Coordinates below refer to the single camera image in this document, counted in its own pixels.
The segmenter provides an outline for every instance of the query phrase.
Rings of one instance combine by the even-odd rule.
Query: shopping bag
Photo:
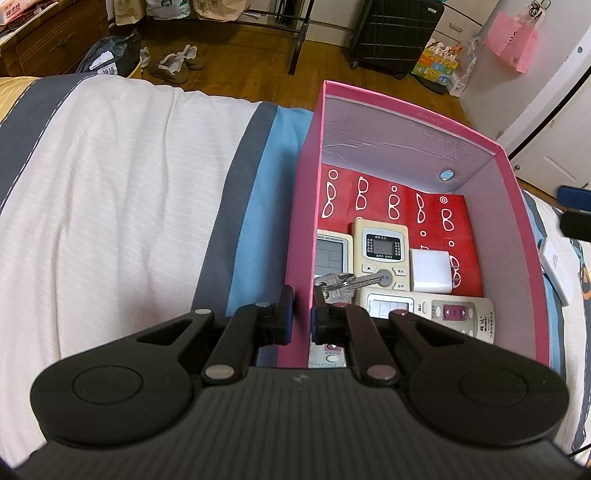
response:
[[[535,17],[530,10],[522,11],[517,17],[500,12],[486,36],[485,45],[504,63],[520,73],[527,72],[535,53],[540,33],[538,29],[545,18],[545,10],[539,10]]]
[[[117,25],[137,23],[146,15],[145,0],[115,0],[114,7]]]
[[[445,86],[458,66],[457,55],[460,50],[460,47],[445,47],[442,42],[436,42],[432,38],[412,74]]]
[[[199,17],[210,20],[237,20],[251,6],[251,0],[193,0],[193,8]]]

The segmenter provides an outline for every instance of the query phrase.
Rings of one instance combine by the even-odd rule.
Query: pink box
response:
[[[306,368],[321,163],[429,193],[464,195],[495,344],[548,365],[548,317],[538,252],[502,147],[419,106],[325,82],[297,165],[285,282],[295,291],[292,341],[277,366]],[[453,170],[450,181],[439,175]]]

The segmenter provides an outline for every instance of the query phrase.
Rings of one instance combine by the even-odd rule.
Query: pink shopping bag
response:
[[[538,28],[544,18],[544,9],[540,9],[535,17],[530,15],[528,9],[517,17],[500,12],[486,36],[485,45],[504,63],[525,73],[534,56],[540,36]]]

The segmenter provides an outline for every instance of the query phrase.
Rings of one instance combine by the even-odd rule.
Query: sneaker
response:
[[[184,59],[174,53],[169,53],[163,58],[150,64],[150,75],[166,80],[168,83],[180,85],[189,79],[189,71]]]
[[[139,51],[139,65],[144,69],[150,64],[150,52],[148,47],[144,47]]]
[[[189,70],[201,70],[205,67],[205,60],[203,57],[197,55],[197,47],[195,45],[185,45],[177,55],[184,58],[184,62]]]

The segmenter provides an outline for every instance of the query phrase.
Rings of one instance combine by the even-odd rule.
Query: wooden dresser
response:
[[[72,73],[108,34],[105,0],[61,0],[0,45],[0,77]]]

